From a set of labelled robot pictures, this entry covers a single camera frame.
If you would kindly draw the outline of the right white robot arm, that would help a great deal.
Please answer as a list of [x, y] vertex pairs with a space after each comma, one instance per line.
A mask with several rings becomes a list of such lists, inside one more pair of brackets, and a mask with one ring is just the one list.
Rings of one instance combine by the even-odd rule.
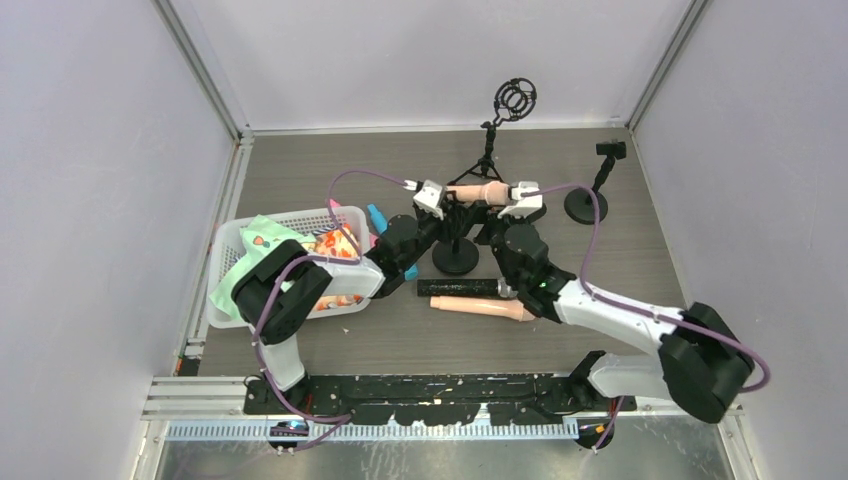
[[706, 304], [680, 310], [600, 289], [552, 263], [548, 245], [529, 223], [493, 220], [475, 241], [491, 248], [529, 313], [638, 349], [631, 356], [593, 351], [579, 365], [578, 377], [600, 397], [670, 400], [690, 416], [716, 424], [754, 371], [753, 353]]

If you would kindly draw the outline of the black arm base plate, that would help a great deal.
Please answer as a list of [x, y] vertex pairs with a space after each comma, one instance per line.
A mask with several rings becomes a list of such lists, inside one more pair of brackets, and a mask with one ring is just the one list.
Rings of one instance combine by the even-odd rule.
[[468, 425], [488, 414], [496, 426], [547, 425], [616, 407], [582, 380], [550, 373], [309, 375], [277, 396], [258, 376], [244, 379], [248, 415], [302, 412], [322, 423]]

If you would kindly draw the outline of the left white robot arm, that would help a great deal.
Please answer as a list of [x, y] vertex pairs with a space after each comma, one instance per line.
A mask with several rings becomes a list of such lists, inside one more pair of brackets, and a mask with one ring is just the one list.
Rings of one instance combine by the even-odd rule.
[[375, 246], [353, 259], [320, 256], [294, 240], [275, 247], [231, 291], [241, 319], [252, 328], [268, 382], [286, 392], [306, 376], [296, 333], [321, 298], [391, 295], [442, 230], [442, 219], [419, 212], [391, 218]]

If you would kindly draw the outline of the black round base clip stand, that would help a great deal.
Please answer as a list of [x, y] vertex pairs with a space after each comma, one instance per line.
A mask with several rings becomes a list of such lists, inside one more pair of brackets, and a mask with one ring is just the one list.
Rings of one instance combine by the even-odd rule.
[[479, 251], [468, 234], [473, 227], [485, 223], [489, 210], [484, 201], [453, 202], [444, 208], [440, 237], [431, 254], [437, 270], [451, 276], [474, 270], [479, 262]]

